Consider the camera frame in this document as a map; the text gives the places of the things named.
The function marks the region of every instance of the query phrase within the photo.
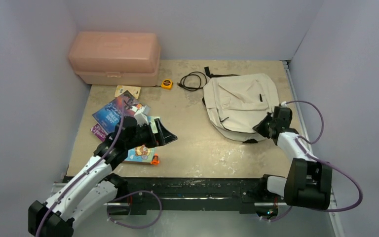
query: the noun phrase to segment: tape measure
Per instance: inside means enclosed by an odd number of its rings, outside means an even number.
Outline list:
[[[162,81],[160,87],[170,90],[172,88],[172,84],[173,82],[171,81],[171,79],[165,79]]]

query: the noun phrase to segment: white wall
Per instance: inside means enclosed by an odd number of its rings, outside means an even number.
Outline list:
[[[68,0],[81,30],[153,32],[164,59],[291,59],[323,0]]]
[[[0,0],[0,236],[26,236],[66,170],[88,94],[67,61],[76,33],[61,0]]]
[[[379,0],[326,0],[290,70],[298,98],[326,119],[314,151],[362,185],[362,205],[341,213],[346,236],[379,236]],[[302,111],[316,137],[317,113]],[[336,174],[333,185],[339,206],[356,201],[349,181]]]

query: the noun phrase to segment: cartoon character illustration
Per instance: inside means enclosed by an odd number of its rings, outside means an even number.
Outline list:
[[[134,151],[136,152],[136,155],[142,157],[142,159],[148,159],[149,150],[145,145],[134,148]]]

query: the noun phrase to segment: table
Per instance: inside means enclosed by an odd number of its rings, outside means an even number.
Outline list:
[[[120,164],[115,173],[130,177],[211,177],[259,178],[264,174],[286,176],[291,159],[272,140],[257,144],[242,144],[222,136],[210,123],[201,102],[202,90],[185,91],[179,80],[193,71],[209,66],[214,74],[265,73],[275,83],[280,101],[293,100],[290,83],[280,61],[202,61],[162,60],[158,84],[166,78],[174,85],[171,90],[143,87],[139,101],[151,107],[151,116],[160,116],[163,125],[178,136],[178,140],[159,147],[160,164]],[[196,85],[197,79],[188,84]],[[76,136],[67,176],[75,176],[92,156],[100,141],[90,131],[96,124],[92,114],[113,100],[115,86],[93,85]],[[293,110],[291,127],[303,134],[297,109]]]

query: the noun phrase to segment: beige tabletop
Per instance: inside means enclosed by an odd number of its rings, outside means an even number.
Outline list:
[[[279,61],[178,61],[162,60],[159,83],[169,78],[171,90],[143,87],[139,101],[151,107],[151,116],[160,116],[163,125],[178,140],[156,148],[160,164],[120,164],[114,171],[120,176],[139,177],[214,177],[259,178],[264,174],[286,176],[290,161],[272,140],[242,144],[225,138],[210,123],[201,102],[203,91],[185,91],[179,80],[193,71],[209,66],[214,74],[265,73],[275,83],[280,101],[293,100],[284,66]],[[189,85],[197,85],[195,78]],[[113,100],[115,86],[93,85],[80,122],[67,176],[76,175],[92,156],[100,141],[90,131],[96,124],[92,114]],[[291,127],[302,133],[295,106]]]

